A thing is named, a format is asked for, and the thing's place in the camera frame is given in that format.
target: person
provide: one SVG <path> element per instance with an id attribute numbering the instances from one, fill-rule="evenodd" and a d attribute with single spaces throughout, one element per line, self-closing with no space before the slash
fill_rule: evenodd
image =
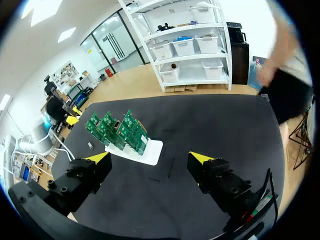
<path id="1" fill-rule="evenodd" d="M 276 41 L 256 77 L 262 84 L 258 93 L 267 94 L 277 118 L 283 146 L 289 140 L 287 121 L 302 114 L 312 96 L 312 79 L 295 26 L 280 5 L 267 0 L 276 23 Z"/>

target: workbench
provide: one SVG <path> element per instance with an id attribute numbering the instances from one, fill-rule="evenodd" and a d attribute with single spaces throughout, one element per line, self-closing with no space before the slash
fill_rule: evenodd
<path id="1" fill-rule="evenodd" d="M 207 240 L 223 233 L 229 216 L 209 194 L 202 194 L 187 170 L 188 152 L 223 157 L 231 169 L 262 187 L 271 168 L 280 205 L 285 159 L 277 119 L 269 102 L 254 95 L 173 95 L 100 102 L 90 105 L 65 144 L 75 157 L 104 152 L 105 146 L 86 129 L 93 113 L 107 111 L 122 120 L 128 110 L 148 136 L 163 141 L 156 166 L 111 155 L 112 170 L 97 194 L 90 194 L 73 215 L 79 224 L 118 236 Z M 88 146 L 91 142 L 94 149 Z M 65 152 L 52 166 L 55 179 L 69 164 Z M 273 207 L 264 223 L 274 220 Z"/>

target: yellow object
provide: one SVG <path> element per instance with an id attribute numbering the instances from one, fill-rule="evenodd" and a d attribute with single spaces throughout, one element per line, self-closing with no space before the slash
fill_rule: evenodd
<path id="1" fill-rule="evenodd" d="M 201 155 L 201 154 L 193 152 L 193 151 L 190 151 L 189 153 L 192 154 L 202 165 L 204 164 L 204 162 L 206 162 L 208 160 L 215 160 L 216 159 L 213 157 Z"/>
<path id="2" fill-rule="evenodd" d="M 109 152 L 103 152 L 97 155 L 93 155 L 93 156 L 89 156 L 87 158 L 85 158 L 85 160 L 89 159 L 91 161 L 94 161 L 95 164 L 97 164 L 101 159 L 103 159 Z"/>
<path id="3" fill-rule="evenodd" d="M 82 115 L 82 111 L 80 111 L 76 106 L 74 106 L 74 107 L 72 108 L 72 110 L 73 110 L 74 112 L 76 112 L 77 114 L 79 114 L 80 116 Z"/>
<path id="4" fill-rule="evenodd" d="M 67 124 L 69 124 L 71 126 L 73 126 L 77 122 L 79 122 L 78 118 L 76 118 L 75 116 L 68 116 L 65 121 L 66 121 Z"/>

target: shelving unit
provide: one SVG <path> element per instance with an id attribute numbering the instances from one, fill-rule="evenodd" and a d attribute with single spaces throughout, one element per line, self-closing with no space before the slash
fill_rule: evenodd
<path id="1" fill-rule="evenodd" d="M 150 0 L 143 5 L 133 2 L 133 4 L 126 6 L 123 0 L 118 0 L 122 6 L 125 14 L 127 15 L 130 23 L 133 26 L 141 44 L 146 52 L 146 55 L 150 61 L 150 64 L 154 70 L 154 73 L 158 79 L 159 85 L 162 91 L 165 91 L 165 87 L 181 86 L 181 85 L 199 85 L 199 84 L 228 84 L 228 89 L 232 88 L 232 55 L 231 44 L 229 38 L 229 32 L 227 23 L 224 19 L 222 9 L 218 0 L 206 0 L 206 2 L 216 6 L 214 10 L 215 21 L 213 23 L 201 23 L 196 25 L 184 25 L 181 24 L 190 23 L 194 21 L 192 14 L 189 12 L 190 6 L 195 6 L 196 3 L 202 0 Z M 135 20 L 145 24 L 142 24 L 147 28 L 149 35 L 142 35 L 141 27 L 137 27 Z M 158 25 L 164 25 L 168 23 L 169 26 L 175 26 L 175 28 L 165 31 L 156 31 Z M 203 54 L 200 52 L 198 43 L 194 40 L 193 55 L 178 56 L 174 54 L 172 58 L 157 60 L 152 57 L 147 43 L 154 41 L 156 43 L 163 40 L 173 40 L 179 36 L 195 36 L 199 34 L 214 33 L 218 36 L 218 51 L 217 53 Z M 201 59 L 209 58 L 221 58 L 225 59 L 225 65 L 222 69 L 222 75 L 220 79 L 208 80 L 205 70 L 201 64 Z M 178 82 L 165 83 L 161 78 L 159 71 L 163 64 L 167 63 L 179 63 L 180 73 Z"/>

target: green circuit board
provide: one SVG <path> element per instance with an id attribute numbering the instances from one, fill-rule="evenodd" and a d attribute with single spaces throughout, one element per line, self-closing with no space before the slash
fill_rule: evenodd
<path id="1" fill-rule="evenodd" d="M 97 130 L 99 124 L 100 119 L 98 118 L 97 114 L 94 113 L 91 116 L 91 118 L 86 122 L 85 129 L 87 129 L 101 143 L 103 143 L 106 146 L 109 146 L 110 141 Z"/>
<path id="2" fill-rule="evenodd" d="M 113 143 L 118 149 L 123 150 L 126 143 L 120 136 L 117 135 L 117 130 L 120 126 L 120 121 L 111 117 L 111 112 L 108 111 L 101 119 L 97 126 L 97 131 Z"/>
<path id="3" fill-rule="evenodd" d="M 129 110 L 125 115 L 117 134 L 139 155 L 143 155 L 148 143 L 148 136 L 145 127 L 137 119 L 133 119 Z"/>

